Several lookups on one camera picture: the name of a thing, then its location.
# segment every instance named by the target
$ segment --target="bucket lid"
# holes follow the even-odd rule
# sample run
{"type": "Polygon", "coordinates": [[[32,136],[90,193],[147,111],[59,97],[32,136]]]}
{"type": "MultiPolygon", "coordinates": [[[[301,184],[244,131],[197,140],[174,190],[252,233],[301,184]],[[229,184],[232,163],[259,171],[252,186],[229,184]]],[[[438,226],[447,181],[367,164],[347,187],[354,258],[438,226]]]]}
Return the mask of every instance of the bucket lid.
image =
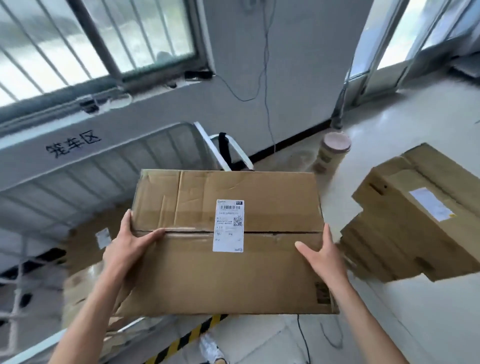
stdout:
{"type": "Polygon", "coordinates": [[[330,132],[325,134],[323,140],[325,147],[330,149],[333,153],[345,153],[350,150],[352,140],[344,133],[330,132]]]}

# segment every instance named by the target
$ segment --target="hazard floor tape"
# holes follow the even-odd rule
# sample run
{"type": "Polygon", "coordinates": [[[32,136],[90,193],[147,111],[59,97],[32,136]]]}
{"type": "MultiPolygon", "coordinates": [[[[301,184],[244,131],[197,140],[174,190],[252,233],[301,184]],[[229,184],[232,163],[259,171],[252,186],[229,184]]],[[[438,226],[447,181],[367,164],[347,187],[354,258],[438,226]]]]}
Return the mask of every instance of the hazard floor tape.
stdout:
{"type": "Polygon", "coordinates": [[[176,339],[169,347],[165,348],[157,355],[152,356],[144,364],[159,364],[162,361],[168,359],[178,350],[183,348],[189,342],[192,342],[200,337],[200,335],[206,333],[210,328],[218,324],[223,319],[227,318],[228,315],[213,315],[211,318],[203,322],[201,325],[198,325],[187,335],[182,336],[180,339],[176,339]]]}

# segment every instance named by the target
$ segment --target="shoe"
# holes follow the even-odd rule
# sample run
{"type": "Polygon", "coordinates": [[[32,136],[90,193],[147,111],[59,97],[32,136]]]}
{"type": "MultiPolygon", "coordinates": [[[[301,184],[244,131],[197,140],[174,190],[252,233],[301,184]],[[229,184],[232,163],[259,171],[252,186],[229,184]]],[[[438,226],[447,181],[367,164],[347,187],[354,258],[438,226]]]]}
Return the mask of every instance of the shoe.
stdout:
{"type": "Polygon", "coordinates": [[[225,355],[209,334],[203,334],[200,337],[200,352],[210,364],[214,364],[218,359],[223,359],[228,364],[225,355]]]}

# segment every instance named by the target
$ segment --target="person's right arm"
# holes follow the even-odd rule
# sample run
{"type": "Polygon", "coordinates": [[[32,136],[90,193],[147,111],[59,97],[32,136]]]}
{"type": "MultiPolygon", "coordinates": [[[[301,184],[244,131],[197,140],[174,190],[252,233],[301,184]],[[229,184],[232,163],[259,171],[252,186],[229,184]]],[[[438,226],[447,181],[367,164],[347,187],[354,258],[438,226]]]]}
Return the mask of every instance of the person's right arm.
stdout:
{"type": "Polygon", "coordinates": [[[343,257],[333,243],[328,224],[325,224],[323,246],[319,252],[310,249],[302,242],[296,242],[295,246],[327,284],[337,300],[367,363],[408,364],[405,356],[369,312],[350,284],[343,257]]]}

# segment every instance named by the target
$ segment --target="qr code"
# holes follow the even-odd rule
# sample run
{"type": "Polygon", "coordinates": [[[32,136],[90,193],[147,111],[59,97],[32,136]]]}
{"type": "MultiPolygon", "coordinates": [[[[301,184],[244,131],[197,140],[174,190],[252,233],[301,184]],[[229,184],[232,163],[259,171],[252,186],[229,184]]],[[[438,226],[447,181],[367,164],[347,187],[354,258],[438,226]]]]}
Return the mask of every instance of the qr code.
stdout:
{"type": "Polygon", "coordinates": [[[242,218],[240,216],[233,218],[233,226],[242,226],[242,218]]]}

